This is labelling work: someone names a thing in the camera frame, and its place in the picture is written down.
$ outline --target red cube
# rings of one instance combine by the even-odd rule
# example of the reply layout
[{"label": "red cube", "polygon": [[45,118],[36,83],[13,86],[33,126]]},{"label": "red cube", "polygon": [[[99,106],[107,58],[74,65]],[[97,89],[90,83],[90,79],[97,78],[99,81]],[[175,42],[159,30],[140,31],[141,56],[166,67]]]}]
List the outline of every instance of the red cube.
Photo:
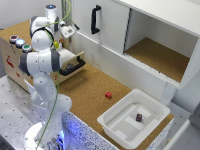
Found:
[{"label": "red cube", "polygon": [[111,92],[106,92],[105,97],[110,99],[112,97],[112,93]]}]

